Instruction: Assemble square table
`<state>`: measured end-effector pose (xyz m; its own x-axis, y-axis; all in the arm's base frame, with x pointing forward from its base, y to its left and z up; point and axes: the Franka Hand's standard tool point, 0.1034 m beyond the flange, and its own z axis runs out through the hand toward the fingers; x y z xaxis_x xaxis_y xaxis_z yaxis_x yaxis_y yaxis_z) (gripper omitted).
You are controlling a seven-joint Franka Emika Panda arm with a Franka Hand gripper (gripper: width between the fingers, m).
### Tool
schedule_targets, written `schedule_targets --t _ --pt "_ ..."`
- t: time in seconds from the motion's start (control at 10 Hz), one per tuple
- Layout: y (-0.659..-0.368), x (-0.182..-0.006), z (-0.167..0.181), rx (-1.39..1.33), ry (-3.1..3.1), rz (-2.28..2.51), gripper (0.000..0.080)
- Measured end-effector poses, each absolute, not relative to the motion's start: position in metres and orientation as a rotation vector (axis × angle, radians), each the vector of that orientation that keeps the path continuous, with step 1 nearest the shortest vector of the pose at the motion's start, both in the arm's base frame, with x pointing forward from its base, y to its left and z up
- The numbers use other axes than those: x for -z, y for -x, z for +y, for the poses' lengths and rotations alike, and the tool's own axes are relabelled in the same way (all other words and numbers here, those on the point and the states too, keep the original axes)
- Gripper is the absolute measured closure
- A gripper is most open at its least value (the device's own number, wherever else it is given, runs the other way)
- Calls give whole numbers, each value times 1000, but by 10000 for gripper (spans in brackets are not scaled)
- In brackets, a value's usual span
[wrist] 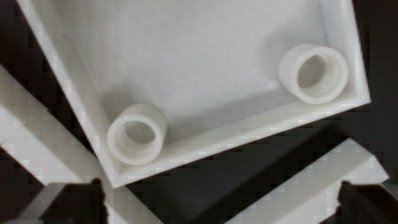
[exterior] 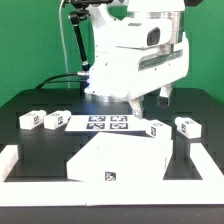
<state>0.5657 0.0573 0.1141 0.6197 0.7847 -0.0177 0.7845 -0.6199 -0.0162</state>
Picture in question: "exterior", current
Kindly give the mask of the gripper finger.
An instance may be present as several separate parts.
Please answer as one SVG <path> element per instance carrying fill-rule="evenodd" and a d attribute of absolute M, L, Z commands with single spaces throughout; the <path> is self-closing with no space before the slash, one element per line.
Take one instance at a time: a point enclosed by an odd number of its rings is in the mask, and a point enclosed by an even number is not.
<path fill-rule="evenodd" d="M 170 104 L 173 85 L 167 84 L 161 87 L 159 96 L 157 97 L 157 105 L 161 108 L 166 108 Z"/>
<path fill-rule="evenodd" d="M 143 118 L 143 104 L 140 98 L 133 99 L 129 102 L 129 105 L 132 109 L 132 115 L 138 119 Z"/>

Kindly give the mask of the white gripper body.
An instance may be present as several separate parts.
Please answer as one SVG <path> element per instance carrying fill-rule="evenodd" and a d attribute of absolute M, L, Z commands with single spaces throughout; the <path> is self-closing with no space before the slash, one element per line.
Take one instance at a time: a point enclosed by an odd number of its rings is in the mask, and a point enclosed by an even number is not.
<path fill-rule="evenodd" d="M 186 35 L 178 44 L 145 50 L 112 47 L 96 53 L 87 92 L 129 101 L 185 77 L 188 67 Z"/>

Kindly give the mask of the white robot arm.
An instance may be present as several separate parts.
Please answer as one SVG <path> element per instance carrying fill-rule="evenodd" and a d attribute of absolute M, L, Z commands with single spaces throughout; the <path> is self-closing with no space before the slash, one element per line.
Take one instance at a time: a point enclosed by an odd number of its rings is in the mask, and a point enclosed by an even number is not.
<path fill-rule="evenodd" d="M 112 0 L 125 5 L 119 20 L 106 5 L 90 5 L 95 61 L 85 96 L 101 102 L 126 101 L 137 118 L 144 116 L 146 94 L 159 90 L 157 105 L 170 103 L 172 85 L 189 68 L 184 11 L 203 0 Z"/>

